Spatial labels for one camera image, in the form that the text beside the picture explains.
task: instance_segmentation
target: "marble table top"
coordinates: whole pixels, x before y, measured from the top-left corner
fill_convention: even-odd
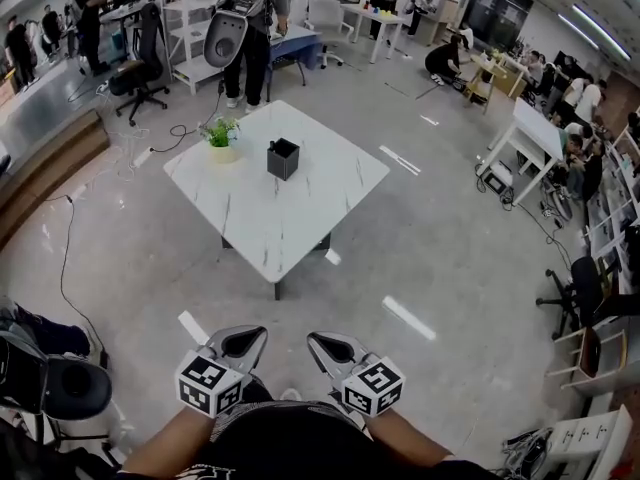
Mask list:
[[[388,174],[379,160],[282,102],[239,120],[240,158],[216,164],[204,140],[164,169],[209,223],[269,282],[280,281]],[[287,181],[267,172],[269,142],[300,146]]]

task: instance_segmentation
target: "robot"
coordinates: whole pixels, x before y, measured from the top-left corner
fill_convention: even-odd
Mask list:
[[[184,405],[210,418],[242,402],[254,380],[252,370],[266,347],[268,331],[239,326],[217,331],[190,350],[175,373],[176,395]],[[307,345],[320,370],[331,380],[329,396],[347,412],[375,417],[400,400],[405,376],[388,357],[379,357],[357,339],[333,332],[312,332]]]

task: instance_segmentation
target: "white square table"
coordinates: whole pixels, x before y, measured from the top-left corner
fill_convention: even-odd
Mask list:
[[[540,183],[544,175],[547,174],[557,162],[564,158],[564,152],[560,140],[560,130],[521,98],[516,100],[516,105],[513,109],[513,119],[509,128],[502,137],[496,137],[489,146],[489,149],[492,149],[492,151],[478,169],[478,176],[481,176],[491,166],[507,142],[524,154],[530,163],[534,163],[540,169],[538,175],[531,180],[531,183],[520,192],[513,202],[513,205],[517,206],[525,196]],[[547,153],[551,157],[546,163],[544,163],[544,153]]]
[[[201,141],[164,169],[184,195],[267,281],[276,300],[284,276],[388,174],[356,145],[282,102],[242,118],[233,143],[239,159],[216,164]],[[287,180],[267,171],[270,141],[300,146],[298,170]]]
[[[378,39],[376,40],[376,45],[373,47],[373,53],[371,54],[371,60],[369,61],[371,64],[376,63],[376,58],[378,57],[378,51],[382,46],[382,41],[384,41],[384,32],[387,28],[387,25],[395,25],[396,30],[393,33],[393,39],[391,40],[391,47],[389,48],[389,53],[387,54],[387,59],[390,59],[393,55],[394,50],[396,49],[396,45],[398,44],[398,39],[400,37],[400,31],[402,30],[402,25],[405,23],[404,18],[399,16],[382,16],[381,14],[376,14],[373,12],[373,8],[369,7],[369,9],[364,9],[360,4],[342,4],[342,8],[346,12],[352,12],[358,15],[358,21],[356,22],[356,30],[355,34],[353,34],[353,43],[358,42],[358,37],[360,36],[360,28],[362,27],[362,20],[364,18],[369,18],[370,20],[377,21],[380,23],[380,33],[378,34]]]

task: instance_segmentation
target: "white chair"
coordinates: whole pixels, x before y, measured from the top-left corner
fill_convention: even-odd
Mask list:
[[[321,69],[326,69],[329,59],[338,62],[338,66],[344,64],[344,60],[329,50],[329,44],[348,43],[354,29],[344,21],[344,11],[338,0],[309,0],[309,17],[305,20],[305,25],[315,32],[322,34],[322,57]]]

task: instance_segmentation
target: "wall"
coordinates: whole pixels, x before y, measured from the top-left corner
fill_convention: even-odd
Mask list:
[[[538,2],[534,2],[531,7],[520,37],[533,49],[544,54],[549,62],[553,62],[558,52],[563,51],[575,57],[583,69],[589,63],[594,66],[602,64],[602,56],[597,50]]]

